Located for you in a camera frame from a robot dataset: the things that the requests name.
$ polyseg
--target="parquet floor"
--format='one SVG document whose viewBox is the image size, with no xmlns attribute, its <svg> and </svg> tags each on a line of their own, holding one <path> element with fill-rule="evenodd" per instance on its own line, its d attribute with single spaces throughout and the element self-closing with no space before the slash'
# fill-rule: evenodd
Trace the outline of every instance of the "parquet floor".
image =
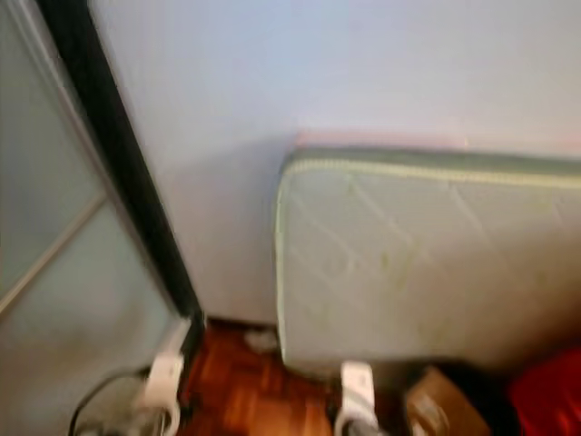
<svg viewBox="0 0 581 436">
<path fill-rule="evenodd" d="M 180 436 L 330 436 L 330 386 L 288 372 L 277 354 L 248 349 L 239 326 L 208 327 L 186 389 L 202 400 Z"/>
</svg>

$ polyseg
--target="red fabric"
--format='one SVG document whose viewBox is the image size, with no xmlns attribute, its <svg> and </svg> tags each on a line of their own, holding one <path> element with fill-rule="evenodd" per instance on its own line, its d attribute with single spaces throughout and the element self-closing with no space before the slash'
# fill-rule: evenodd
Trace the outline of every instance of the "red fabric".
<svg viewBox="0 0 581 436">
<path fill-rule="evenodd" d="M 529 369 L 509 396 L 525 436 L 581 436 L 581 348 Z"/>
</svg>

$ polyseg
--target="glass panel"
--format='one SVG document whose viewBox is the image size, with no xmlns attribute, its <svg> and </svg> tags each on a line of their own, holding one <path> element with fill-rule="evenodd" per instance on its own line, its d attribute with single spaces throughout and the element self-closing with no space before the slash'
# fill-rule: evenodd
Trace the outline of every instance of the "glass panel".
<svg viewBox="0 0 581 436">
<path fill-rule="evenodd" d="M 107 372 L 151 363 L 173 317 L 139 259 L 106 205 L 2 314 L 0 434 L 66 434 Z M 98 416 L 126 411 L 123 386 Z"/>
<path fill-rule="evenodd" d="M 6 5 L 0 59 L 2 298 L 100 188 Z"/>
</svg>

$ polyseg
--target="white mattress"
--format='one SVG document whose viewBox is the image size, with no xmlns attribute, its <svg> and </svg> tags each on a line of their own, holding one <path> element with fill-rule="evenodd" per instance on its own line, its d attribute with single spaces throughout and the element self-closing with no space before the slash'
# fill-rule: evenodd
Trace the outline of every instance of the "white mattress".
<svg viewBox="0 0 581 436">
<path fill-rule="evenodd" d="M 509 370 L 581 337 L 581 163 L 303 150 L 276 216 L 282 355 L 395 382 L 410 363 Z"/>
</svg>

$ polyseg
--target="cable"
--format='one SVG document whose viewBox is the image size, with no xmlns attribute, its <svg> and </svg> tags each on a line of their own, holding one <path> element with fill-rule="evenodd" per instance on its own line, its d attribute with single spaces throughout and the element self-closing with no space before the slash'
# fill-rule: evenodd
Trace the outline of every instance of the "cable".
<svg viewBox="0 0 581 436">
<path fill-rule="evenodd" d="M 111 374 L 104 380 L 99 382 L 94 388 L 92 388 L 84 397 L 79 401 L 76 408 L 74 409 L 73 417 L 71 418 L 71 423 L 69 424 L 68 436 L 77 436 L 79 433 L 76 431 L 76 422 L 79 419 L 79 415 L 86 407 L 86 405 L 94 398 L 94 396 L 103 390 L 109 383 L 114 382 L 119 379 L 124 378 L 137 378 L 145 379 L 151 370 L 151 366 L 144 366 L 136 370 L 122 370 Z"/>
</svg>

